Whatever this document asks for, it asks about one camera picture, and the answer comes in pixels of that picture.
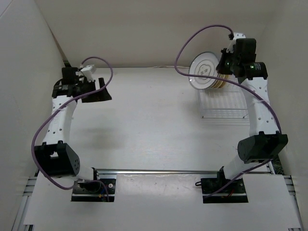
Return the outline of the beige plate front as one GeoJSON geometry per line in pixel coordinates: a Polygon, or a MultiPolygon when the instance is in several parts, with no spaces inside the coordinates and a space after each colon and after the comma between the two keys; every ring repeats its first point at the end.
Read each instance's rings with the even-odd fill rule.
{"type": "MultiPolygon", "coordinates": [[[[221,79],[224,79],[224,77],[225,77],[225,75],[219,75],[219,78],[221,78],[221,79]]],[[[222,80],[218,80],[217,81],[217,83],[216,83],[216,85],[215,85],[215,88],[220,88],[220,86],[222,85],[224,83],[224,81],[222,81],[222,80]]]]}

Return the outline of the beige plate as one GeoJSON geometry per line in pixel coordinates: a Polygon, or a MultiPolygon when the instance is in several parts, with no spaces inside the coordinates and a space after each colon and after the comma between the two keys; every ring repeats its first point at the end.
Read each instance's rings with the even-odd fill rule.
{"type": "MultiPolygon", "coordinates": [[[[219,78],[221,78],[221,79],[224,79],[224,77],[225,77],[225,75],[219,75],[219,78]]],[[[215,88],[220,88],[220,86],[222,85],[224,83],[224,81],[222,81],[222,80],[218,80],[217,81],[217,83],[216,83],[216,85],[215,85],[215,88]]]]}
{"type": "MultiPolygon", "coordinates": [[[[221,75],[221,78],[224,80],[229,79],[229,75],[221,75]]],[[[225,84],[226,84],[226,81],[221,81],[219,88],[223,88],[225,84]]]]}

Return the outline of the white plate blue motif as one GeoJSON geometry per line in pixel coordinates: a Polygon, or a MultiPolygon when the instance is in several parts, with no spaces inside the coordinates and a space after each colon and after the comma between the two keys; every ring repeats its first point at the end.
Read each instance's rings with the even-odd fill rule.
{"type": "MultiPolygon", "coordinates": [[[[217,76],[216,67],[218,65],[218,59],[212,52],[203,52],[199,54],[192,61],[189,68],[189,75],[198,76],[217,76]]],[[[215,79],[207,77],[189,77],[190,85],[197,90],[208,89],[215,79]]]]}

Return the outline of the white plate orange sunburst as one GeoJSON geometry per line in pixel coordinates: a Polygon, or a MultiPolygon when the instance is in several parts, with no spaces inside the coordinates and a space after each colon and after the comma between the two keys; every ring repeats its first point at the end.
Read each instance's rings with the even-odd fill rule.
{"type": "Polygon", "coordinates": [[[220,85],[220,80],[215,79],[214,83],[209,87],[210,89],[218,88],[220,85]]]}

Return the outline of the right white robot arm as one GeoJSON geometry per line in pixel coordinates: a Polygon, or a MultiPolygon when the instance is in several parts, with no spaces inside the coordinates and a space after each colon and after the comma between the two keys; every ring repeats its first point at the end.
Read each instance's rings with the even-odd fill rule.
{"type": "Polygon", "coordinates": [[[278,118],[268,97],[268,73],[263,62],[256,62],[257,41],[254,38],[234,38],[223,49],[217,71],[237,78],[234,83],[242,89],[249,117],[249,136],[237,145],[238,154],[222,168],[224,176],[216,180],[221,192],[228,192],[233,180],[267,164],[287,145],[278,118]]]}

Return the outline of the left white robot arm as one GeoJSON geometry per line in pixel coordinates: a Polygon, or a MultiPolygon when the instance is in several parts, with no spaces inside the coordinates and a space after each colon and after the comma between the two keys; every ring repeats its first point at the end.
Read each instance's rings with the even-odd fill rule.
{"type": "Polygon", "coordinates": [[[34,146],[36,164],[46,177],[72,177],[84,180],[84,187],[91,193],[97,192],[101,181],[94,168],[85,167],[77,153],[69,145],[70,128],[77,101],[94,103],[111,100],[104,79],[98,79],[101,90],[96,89],[94,65],[62,68],[62,79],[52,91],[53,118],[48,122],[46,135],[40,145],[34,146]]]}

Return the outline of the beige plate middle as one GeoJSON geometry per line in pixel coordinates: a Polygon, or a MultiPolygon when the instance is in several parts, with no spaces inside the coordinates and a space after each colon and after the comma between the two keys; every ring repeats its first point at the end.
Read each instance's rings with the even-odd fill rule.
{"type": "MultiPolygon", "coordinates": [[[[229,79],[229,75],[221,75],[221,78],[224,80],[229,79]]],[[[223,88],[225,84],[226,84],[226,81],[221,81],[219,88],[223,88]]]]}

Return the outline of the white front cover board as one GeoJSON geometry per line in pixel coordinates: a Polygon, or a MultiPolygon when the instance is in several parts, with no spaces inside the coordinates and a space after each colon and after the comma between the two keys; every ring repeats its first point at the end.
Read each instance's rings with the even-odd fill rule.
{"type": "Polygon", "coordinates": [[[72,202],[39,175],[24,223],[36,231],[289,231],[300,229],[284,178],[244,176],[248,202],[204,204],[196,175],[118,175],[115,200],[72,202]]]}

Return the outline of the aluminium frame rail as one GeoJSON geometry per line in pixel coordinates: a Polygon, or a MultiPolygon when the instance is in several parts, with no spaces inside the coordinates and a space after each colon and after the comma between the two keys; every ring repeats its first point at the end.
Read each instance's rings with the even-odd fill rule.
{"type": "Polygon", "coordinates": [[[97,169],[100,175],[115,175],[115,174],[197,174],[197,175],[216,175],[217,171],[199,171],[199,170],[141,170],[141,169],[97,169]]]}

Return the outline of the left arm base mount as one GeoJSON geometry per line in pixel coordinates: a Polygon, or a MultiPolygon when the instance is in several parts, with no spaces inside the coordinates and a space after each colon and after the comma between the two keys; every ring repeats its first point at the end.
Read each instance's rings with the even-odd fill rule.
{"type": "Polygon", "coordinates": [[[116,192],[116,179],[99,179],[101,183],[75,182],[72,202],[114,202],[116,192]]]}

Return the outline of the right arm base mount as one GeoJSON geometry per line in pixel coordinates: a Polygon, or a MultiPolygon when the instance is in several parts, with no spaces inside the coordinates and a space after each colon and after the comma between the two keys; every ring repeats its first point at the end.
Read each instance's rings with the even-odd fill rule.
{"type": "Polygon", "coordinates": [[[201,187],[204,204],[248,203],[248,197],[243,179],[235,180],[218,193],[209,196],[229,181],[230,180],[219,181],[218,178],[201,178],[200,181],[195,183],[195,186],[201,187]]]}

